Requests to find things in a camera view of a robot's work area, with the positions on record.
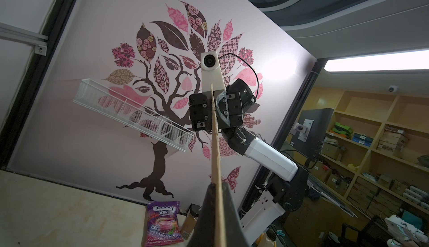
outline security camera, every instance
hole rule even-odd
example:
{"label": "security camera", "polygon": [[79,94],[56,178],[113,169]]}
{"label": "security camera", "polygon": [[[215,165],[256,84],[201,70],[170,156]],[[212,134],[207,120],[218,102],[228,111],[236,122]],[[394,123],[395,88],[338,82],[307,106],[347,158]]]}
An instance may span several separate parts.
{"label": "security camera", "polygon": [[388,91],[389,91],[389,93],[396,93],[398,91],[398,86],[391,85],[391,86],[389,86]]}

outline green object on shelf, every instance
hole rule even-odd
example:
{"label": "green object on shelf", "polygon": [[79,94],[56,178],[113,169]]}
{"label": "green object on shelf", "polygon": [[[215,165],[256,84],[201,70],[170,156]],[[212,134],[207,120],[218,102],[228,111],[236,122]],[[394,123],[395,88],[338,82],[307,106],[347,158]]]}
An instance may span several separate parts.
{"label": "green object on shelf", "polygon": [[353,130],[349,126],[341,125],[340,122],[335,122],[335,127],[340,131],[346,131],[350,134],[353,133]]}
{"label": "green object on shelf", "polygon": [[346,132],[346,131],[340,131],[339,129],[337,129],[337,128],[332,128],[332,131],[334,131],[334,132],[336,132],[336,133],[339,133],[339,134],[344,134],[344,135],[346,135],[347,137],[350,137],[350,134],[348,133],[348,132]]}

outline jar lid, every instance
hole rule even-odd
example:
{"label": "jar lid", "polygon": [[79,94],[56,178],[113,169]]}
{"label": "jar lid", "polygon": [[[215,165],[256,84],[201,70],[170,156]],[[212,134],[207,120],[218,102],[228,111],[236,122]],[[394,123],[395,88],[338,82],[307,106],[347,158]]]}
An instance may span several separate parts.
{"label": "jar lid", "polygon": [[192,204],[189,209],[190,214],[194,217],[198,217],[200,215],[200,207],[198,205]]}
{"label": "jar lid", "polygon": [[276,234],[274,233],[274,230],[272,229],[268,229],[266,233],[267,233],[267,237],[272,241],[275,241],[275,239],[277,238]]}

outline blue box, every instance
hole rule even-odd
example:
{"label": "blue box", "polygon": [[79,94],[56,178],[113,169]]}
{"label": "blue box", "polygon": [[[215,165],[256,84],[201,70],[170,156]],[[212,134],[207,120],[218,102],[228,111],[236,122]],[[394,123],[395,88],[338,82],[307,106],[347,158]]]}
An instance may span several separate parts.
{"label": "blue box", "polygon": [[367,136],[364,136],[364,135],[356,133],[356,132],[353,134],[353,138],[354,137],[358,138],[359,140],[366,141],[368,143],[372,143],[372,141],[374,140],[371,137],[367,137]]}
{"label": "blue box", "polygon": [[366,146],[368,146],[368,147],[370,147],[370,146],[371,146],[371,143],[370,143],[370,142],[364,141],[364,140],[359,139],[359,138],[357,138],[357,137],[353,137],[353,138],[351,138],[351,140],[352,140],[353,142],[357,142],[357,143],[360,143],[360,144],[366,145]]}

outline camera lens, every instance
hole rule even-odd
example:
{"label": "camera lens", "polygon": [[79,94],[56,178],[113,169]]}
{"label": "camera lens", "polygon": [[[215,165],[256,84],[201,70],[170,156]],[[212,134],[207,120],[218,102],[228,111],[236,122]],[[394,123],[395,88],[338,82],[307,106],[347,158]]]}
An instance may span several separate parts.
{"label": "camera lens", "polygon": [[213,55],[207,55],[204,57],[204,65],[206,67],[213,67],[216,63],[216,58]]}

